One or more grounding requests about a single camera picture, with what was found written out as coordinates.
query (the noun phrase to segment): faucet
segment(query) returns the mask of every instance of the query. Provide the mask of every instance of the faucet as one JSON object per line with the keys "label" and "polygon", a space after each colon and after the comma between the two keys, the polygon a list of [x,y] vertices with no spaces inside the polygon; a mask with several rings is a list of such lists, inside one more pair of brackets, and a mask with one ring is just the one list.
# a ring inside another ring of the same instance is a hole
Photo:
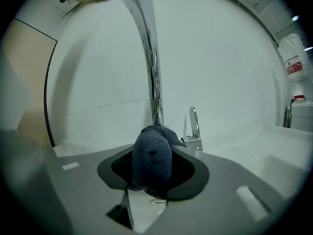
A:
{"label": "faucet", "polygon": [[137,25],[144,48],[149,77],[153,122],[164,125],[161,72],[153,0],[122,0]]}
{"label": "faucet", "polygon": [[182,138],[181,140],[187,147],[194,149],[194,150],[202,150],[202,141],[200,137],[200,129],[199,129],[199,122],[197,111],[194,106],[189,108],[189,116],[190,116],[190,123],[191,123],[191,131],[192,136],[187,136]]}

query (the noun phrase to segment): faucet spout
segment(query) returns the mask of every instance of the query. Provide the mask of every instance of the faucet spout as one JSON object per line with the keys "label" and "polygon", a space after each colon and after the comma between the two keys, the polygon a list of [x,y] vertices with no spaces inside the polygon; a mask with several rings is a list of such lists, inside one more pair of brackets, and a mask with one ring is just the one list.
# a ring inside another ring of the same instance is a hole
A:
{"label": "faucet spout", "polygon": [[144,48],[149,77],[153,122],[164,125],[161,72],[153,0],[122,0],[137,25]]}

